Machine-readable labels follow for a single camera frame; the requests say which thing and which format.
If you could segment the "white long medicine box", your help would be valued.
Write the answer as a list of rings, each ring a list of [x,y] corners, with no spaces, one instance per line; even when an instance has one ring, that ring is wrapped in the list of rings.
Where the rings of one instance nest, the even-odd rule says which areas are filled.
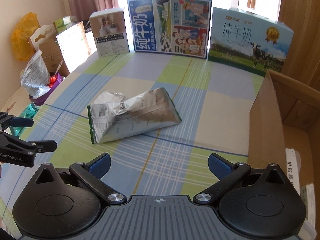
[[[297,193],[300,194],[297,157],[295,150],[291,148],[286,148],[286,174]]]

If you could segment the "clear printed plastic bag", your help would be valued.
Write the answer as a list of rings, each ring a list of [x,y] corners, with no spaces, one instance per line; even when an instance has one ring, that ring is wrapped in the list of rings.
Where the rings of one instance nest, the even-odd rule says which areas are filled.
[[[26,68],[20,73],[20,84],[29,96],[37,99],[50,91],[50,74],[38,50],[29,60]]]

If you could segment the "red lollipop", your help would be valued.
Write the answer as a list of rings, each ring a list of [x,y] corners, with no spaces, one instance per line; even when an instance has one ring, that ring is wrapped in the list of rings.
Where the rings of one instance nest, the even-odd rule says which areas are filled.
[[[49,82],[49,87],[50,87],[50,88],[52,88],[53,85],[56,83],[56,81],[57,81],[57,74],[58,74],[58,72],[59,72],[62,64],[63,64],[63,60],[59,63],[59,65],[58,65],[58,67],[57,67],[54,75],[52,75],[52,76],[50,77],[50,82]]]

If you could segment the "green white flat box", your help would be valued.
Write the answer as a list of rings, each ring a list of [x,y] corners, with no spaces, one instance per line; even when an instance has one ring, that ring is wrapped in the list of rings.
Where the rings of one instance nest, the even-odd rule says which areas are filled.
[[[306,207],[306,220],[313,228],[316,227],[316,200],[313,184],[307,184],[300,188],[300,197]]]

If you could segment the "silver foil bag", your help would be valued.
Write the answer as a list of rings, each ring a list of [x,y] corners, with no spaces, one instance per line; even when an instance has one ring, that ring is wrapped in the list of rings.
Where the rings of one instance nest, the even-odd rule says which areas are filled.
[[[87,106],[91,143],[116,141],[182,122],[165,88],[125,99],[103,92]]]

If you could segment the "brown cardboard box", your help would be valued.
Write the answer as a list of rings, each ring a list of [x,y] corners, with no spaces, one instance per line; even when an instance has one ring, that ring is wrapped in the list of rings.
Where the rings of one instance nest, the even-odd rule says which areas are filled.
[[[248,163],[285,169],[287,148],[300,154],[300,185],[314,185],[319,231],[319,91],[269,70],[249,113]]]

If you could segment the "white board panel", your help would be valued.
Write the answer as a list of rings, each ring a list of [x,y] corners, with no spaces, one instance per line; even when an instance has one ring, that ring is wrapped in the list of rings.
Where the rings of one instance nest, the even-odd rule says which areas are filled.
[[[70,73],[91,55],[83,22],[74,24],[59,33],[56,35],[56,39]]]

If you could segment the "yellow plastic bag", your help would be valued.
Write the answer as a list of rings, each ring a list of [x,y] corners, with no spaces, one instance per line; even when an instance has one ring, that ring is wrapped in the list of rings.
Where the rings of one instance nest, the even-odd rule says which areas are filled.
[[[14,57],[18,61],[27,61],[33,55],[29,38],[40,27],[37,14],[29,12],[15,25],[11,35],[11,46]]]

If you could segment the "checkered tablecloth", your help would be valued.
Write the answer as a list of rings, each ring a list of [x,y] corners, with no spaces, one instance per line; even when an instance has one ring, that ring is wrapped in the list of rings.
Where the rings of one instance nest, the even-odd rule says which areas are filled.
[[[132,198],[114,209],[96,239],[224,239],[206,209],[183,199],[216,182],[212,152],[248,155],[249,110],[262,77],[216,62],[128,53],[91,56],[50,95],[22,139],[54,140],[32,168],[4,165],[1,222],[20,237],[12,208],[42,163],[68,167],[111,156],[103,182]]]

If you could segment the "white humidifier product box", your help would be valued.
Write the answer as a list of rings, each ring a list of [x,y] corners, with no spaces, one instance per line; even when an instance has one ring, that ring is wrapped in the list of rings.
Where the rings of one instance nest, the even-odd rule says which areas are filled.
[[[130,51],[123,9],[96,11],[91,14],[89,22],[99,57]]]

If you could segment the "green pasture milk carton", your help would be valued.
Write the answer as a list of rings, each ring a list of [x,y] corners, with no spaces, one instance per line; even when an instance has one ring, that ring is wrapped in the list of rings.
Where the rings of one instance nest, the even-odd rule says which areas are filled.
[[[261,76],[268,70],[281,72],[293,35],[281,22],[214,7],[208,59]]]

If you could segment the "blue cartoon milk carton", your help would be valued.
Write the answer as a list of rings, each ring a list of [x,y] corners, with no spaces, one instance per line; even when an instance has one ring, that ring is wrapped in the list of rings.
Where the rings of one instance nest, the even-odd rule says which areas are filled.
[[[207,57],[212,0],[127,0],[136,52]]]

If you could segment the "brown curtain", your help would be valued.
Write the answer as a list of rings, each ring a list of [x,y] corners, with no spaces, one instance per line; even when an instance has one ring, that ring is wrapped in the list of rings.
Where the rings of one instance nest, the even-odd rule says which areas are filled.
[[[294,32],[281,73],[319,90],[319,0],[281,0],[279,20]]]

